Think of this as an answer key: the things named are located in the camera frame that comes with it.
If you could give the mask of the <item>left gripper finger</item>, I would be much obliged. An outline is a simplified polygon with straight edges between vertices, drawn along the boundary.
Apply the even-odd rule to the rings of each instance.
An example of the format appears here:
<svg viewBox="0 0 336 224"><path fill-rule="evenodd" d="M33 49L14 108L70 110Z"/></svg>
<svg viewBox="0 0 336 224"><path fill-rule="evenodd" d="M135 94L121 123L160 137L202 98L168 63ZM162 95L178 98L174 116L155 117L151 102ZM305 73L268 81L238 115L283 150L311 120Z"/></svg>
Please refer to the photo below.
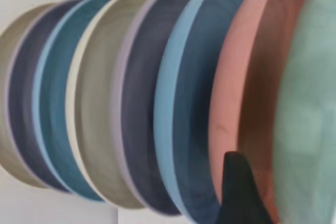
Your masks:
<svg viewBox="0 0 336 224"><path fill-rule="evenodd" d="M239 152L224 155L222 203L216 222L272 223L258 193L250 164Z"/></svg>

